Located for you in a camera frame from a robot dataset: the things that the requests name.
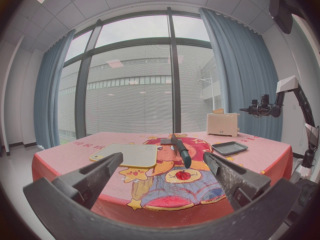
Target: baseboard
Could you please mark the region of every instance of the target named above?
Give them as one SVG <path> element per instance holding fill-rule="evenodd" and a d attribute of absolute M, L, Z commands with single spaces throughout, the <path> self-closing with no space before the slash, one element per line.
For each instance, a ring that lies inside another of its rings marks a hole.
<path fill-rule="evenodd" d="M 9 144 L 9 148 L 20 146 L 20 145 L 23 145 L 23 142 L 17 142 L 17 143 Z"/>
<path fill-rule="evenodd" d="M 24 147 L 27 148 L 27 147 L 31 147 L 31 146 L 35 146 L 35 145 L 37 145 L 37 142 L 32 142 L 32 143 L 24 144 Z"/>

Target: floor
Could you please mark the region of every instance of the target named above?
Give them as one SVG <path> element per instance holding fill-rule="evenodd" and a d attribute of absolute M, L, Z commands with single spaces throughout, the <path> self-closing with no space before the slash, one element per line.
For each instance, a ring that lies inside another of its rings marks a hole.
<path fill-rule="evenodd" d="M 38 146 L 26 148 L 24 146 L 15 146 L 10 148 L 10 156 L 7 156 L 5 151 L 2 150 L 0 182 L 21 218 L 39 238 L 54 240 L 53 236 L 38 220 L 22 192 L 22 188 L 32 182 L 32 158 L 36 152 L 41 150 Z M 277 240 L 287 228 L 286 225 L 282 225 L 270 240 Z"/>

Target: cartoon girl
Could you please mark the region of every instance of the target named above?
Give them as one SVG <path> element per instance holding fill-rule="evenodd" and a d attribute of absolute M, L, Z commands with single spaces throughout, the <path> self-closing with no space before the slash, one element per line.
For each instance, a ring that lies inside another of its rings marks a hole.
<path fill-rule="evenodd" d="M 158 146 L 156 166 L 146 180 L 132 184 L 132 208 L 174 211 L 198 204 L 210 204 L 225 197 L 209 167 L 203 161 L 203 153 L 212 152 L 211 145 L 197 138 L 182 138 L 192 159 L 189 169 L 184 167 L 179 154 L 172 145 L 161 145 L 160 138 L 147 140 L 144 144 Z"/>

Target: green grass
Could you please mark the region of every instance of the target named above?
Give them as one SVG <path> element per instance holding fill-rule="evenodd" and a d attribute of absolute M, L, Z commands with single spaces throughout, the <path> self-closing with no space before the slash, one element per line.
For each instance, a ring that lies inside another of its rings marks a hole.
<path fill-rule="evenodd" d="M 60 145 L 62 145 L 62 144 L 66 144 L 66 143 L 68 143 L 68 142 L 70 142 L 69 140 L 66 140 L 66 139 L 60 139 Z"/>

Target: red apple print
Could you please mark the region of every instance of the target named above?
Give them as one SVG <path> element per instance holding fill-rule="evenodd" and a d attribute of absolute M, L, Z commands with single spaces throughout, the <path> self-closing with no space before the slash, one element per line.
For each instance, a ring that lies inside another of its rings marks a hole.
<path fill-rule="evenodd" d="M 183 170 L 183 171 L 177 172 L 176 177 L 181 181 L 186 181 L 191 178 L 191 174 Z"/>

